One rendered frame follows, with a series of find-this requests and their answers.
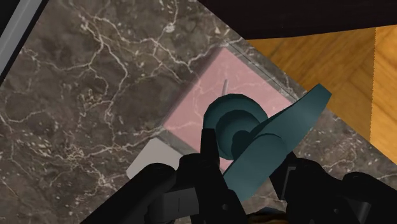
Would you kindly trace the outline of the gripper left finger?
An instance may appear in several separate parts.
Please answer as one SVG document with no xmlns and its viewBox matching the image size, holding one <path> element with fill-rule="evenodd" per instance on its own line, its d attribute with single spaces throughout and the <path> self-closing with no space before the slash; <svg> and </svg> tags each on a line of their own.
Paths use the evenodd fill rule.
<svg viewBox="0 0 397 224">
<path fill-rule="evenodd" d="M 247 224 L 236 193 L 219 169 L 214 129 L 202 129 L 200 152 L 184 155 L 179 167 L 147 165 L 80 224 Z"/>
</svg>

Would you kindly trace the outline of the pale grey flat slab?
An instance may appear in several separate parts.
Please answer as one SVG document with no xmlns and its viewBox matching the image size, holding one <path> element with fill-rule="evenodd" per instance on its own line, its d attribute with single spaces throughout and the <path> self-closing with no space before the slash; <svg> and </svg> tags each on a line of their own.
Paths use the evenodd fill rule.
<svg viewBox="0 0 397 224">
<path fill-rule="evenodd" d="M 177 169 L 179 159 L 182 156 L 180 152 L 174 150 L 158 138 L 150 139 L 126 170 L 127 177 L 132 179 L 143 168 L 153 163 L 162 163 Z"/>
</svg>

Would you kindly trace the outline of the teal round-flanged object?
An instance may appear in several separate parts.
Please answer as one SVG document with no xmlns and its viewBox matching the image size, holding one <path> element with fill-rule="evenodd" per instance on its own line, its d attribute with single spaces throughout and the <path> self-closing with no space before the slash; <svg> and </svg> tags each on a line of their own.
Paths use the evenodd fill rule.
<svg viewBox="0 0 397 224">
<path fill-rule="evenodd" d="M 220 157 L 231 161 L 223 177 L 240 201 L 252 197 L 299 145 L 330 97 L 318 84 L 273 116 L 243 94 L 221 96 L 208 106 L 203 127 L 214 129 Z"/>
</svg>

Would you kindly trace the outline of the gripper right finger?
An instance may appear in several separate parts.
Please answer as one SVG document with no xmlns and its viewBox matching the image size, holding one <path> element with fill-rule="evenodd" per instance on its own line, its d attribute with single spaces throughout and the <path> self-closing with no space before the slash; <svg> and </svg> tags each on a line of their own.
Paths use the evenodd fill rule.
<svg viewBox="0 0 397 224">
<path fill-rule="evenodd" d="M 290 224 L 397 224 L 397 190 L 364 172 L 337 179 L 291 152 L 270 180 Z"/>
</svg>

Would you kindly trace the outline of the pink sink basin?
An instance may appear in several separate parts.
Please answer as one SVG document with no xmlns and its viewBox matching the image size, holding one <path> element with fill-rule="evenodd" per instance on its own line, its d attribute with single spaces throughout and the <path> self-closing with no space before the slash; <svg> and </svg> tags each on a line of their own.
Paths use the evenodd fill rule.
<svg viewBox="0 0 397 224">
<path fill-rule="evenodd" d="M 203 115 L 223 94 L 244 94 L 271 117 L 294 101 L 268 72 L 233 45 L 218 48 L 198 71 L 200 77 L 186 90 L 165 120 L 163 142 L 176 151 L 166 164 L 178 167 L 181 156 L 198 152 Z"/>
</svg>

